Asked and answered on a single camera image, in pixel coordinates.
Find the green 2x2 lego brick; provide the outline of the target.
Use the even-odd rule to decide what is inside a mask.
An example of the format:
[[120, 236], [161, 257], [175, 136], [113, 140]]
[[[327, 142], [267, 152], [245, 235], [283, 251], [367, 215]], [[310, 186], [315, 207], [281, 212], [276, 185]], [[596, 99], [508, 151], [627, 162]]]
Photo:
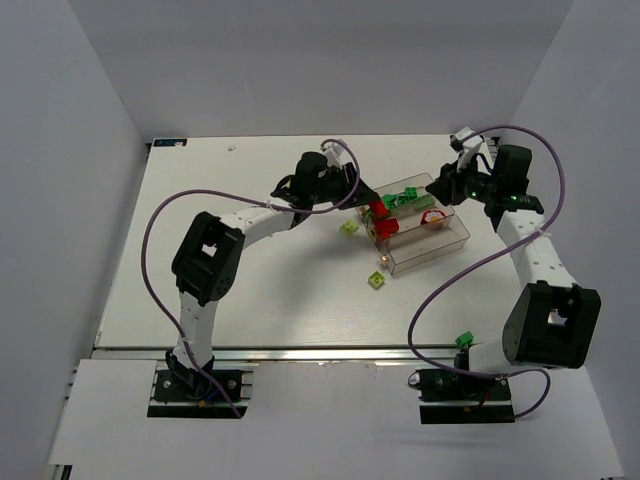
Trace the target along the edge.
[[418, 197], [418, 191], [416, 187], [406, 187], [404, 190], [404, 194], [409, 200], [413, 200]]

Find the lime 2x2 lego brick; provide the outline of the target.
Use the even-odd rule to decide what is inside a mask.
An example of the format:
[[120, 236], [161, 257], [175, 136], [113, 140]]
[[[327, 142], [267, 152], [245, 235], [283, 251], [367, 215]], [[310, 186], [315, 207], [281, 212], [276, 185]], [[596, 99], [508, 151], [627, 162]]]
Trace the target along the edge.
[[359, 230], [359, 225], [352, 220], [348, 220], [344, 222], [339, 228], [339, 231], [347, 236], [353, 235], [358, 230]]

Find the green and red lego stack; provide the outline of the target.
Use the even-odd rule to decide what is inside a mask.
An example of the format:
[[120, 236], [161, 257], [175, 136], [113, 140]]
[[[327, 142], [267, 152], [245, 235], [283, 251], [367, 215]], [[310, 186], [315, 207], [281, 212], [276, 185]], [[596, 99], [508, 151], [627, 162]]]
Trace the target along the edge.
[[387, 239], [399, 231], [399, 223], [396, 218], [390, 217], [374, 221], [376, 235], [380, 239]]

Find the lime lego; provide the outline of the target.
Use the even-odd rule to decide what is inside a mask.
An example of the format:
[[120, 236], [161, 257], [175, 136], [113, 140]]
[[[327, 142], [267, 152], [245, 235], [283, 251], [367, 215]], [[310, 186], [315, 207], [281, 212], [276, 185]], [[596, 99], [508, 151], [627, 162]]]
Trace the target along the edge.
[[384, 275], [379, 271], [374, 271], [367, 279], [367, 283], [374, 289], [379, 289], [385, 283]]

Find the small red lego brick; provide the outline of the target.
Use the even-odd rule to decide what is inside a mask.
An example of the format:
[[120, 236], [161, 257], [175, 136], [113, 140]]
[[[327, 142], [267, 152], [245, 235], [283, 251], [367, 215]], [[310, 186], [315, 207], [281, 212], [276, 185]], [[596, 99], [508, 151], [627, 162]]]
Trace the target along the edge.
[[370, 210], [370, 216], [374, 221], [385, 219], [390, 215], [390, 211], [387, 209], [385, 203], [382, 200], [377, 200], [368, 204]]

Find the green curved lego brick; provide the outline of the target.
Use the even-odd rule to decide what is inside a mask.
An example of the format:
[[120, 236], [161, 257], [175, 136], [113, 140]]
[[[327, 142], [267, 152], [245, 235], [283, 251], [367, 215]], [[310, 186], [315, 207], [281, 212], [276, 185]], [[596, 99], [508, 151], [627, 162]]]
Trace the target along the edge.
[[388, 210], [394, 210], [400, 207], [401, 205], [406, 204], [408, 201], [405, 195], [393, 195], [393, 194], [383, 195], [381, 197], [381, 200], [385, 208]]

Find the green 2x4 lego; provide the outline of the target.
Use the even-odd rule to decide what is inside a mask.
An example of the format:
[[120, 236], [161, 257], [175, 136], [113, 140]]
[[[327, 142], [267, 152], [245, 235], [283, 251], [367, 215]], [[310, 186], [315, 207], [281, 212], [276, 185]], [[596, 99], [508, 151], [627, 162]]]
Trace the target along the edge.
[[435, 204], [435, 200], [433, 196], [430, 194], [419, 196], [411, 201], [411, 206], [415, 211], [429, 208], [434, 204]]

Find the red lego piece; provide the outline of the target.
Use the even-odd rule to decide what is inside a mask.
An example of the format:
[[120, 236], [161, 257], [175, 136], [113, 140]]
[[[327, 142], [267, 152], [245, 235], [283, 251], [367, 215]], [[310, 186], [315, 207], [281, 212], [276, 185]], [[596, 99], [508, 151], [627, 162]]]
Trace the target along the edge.
[[445, 220], [446, 217], [447, 215], [442, 210], [438, 210], [438, 209], [427, 210], [422, 215], [421, 224], [425, 225], [425, 224], [440, 222], [442, 220]]

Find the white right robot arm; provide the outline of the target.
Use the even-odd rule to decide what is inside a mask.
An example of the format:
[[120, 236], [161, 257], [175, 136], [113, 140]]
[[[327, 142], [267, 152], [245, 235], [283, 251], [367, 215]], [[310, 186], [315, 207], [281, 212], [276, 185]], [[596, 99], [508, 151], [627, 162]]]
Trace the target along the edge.
[[529, 149], [505, 145], [483, 173], [474, 154], [441, 167], [427, 191], [445, 206], [483, 204], [494, 231], [509, 249], [522, 288], [495, 340], [469, 347], [468, 368], [507, 374], [527, 367], [578, 369], [585, 363], [601, 309], [594, 289], [566, 270], [545, 232], [544, 208], [528, 194]]

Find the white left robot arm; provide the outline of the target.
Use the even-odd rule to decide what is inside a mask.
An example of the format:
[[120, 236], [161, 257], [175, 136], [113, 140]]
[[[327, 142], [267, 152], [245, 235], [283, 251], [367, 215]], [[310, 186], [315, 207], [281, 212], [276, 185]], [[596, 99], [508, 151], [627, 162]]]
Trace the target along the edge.
[[211, 365], [218, 303], [231, 289], [245, 249], [298, 226], [318, 204], [330, 203], [343, 210], [380, 199], [356, 176], [352, 162], [340, 165], [331, 163], [324, 153], [306, 152], [295, 172], [277, 183], [268, 206], [221, 217], [208, 212], [196, 215], [171, 265], [183, 333], [166, 355], [170, 369], [206, 369]]

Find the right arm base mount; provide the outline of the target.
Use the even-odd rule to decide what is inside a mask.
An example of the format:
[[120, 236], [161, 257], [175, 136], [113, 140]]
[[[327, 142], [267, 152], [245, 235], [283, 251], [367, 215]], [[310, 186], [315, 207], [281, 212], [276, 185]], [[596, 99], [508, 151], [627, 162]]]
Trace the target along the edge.
[[504, 379], [481, 379], [442, 369], [416, 370], [408, 387], [419, 393], [423, 425], [515, 422], [511, 391]]

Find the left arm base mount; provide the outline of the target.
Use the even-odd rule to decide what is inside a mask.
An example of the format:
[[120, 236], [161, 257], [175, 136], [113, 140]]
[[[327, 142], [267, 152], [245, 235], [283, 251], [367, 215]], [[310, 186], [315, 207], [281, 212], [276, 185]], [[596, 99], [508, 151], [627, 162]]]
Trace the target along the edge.
[[213, 369], [209, 374], [218, 389], [196, 373], [196, 384], [187, 385], [168, 367], [157, 367], [150, 389], [148, 418], [241, 419], [252, 395], [253, 373], [241, 369]]

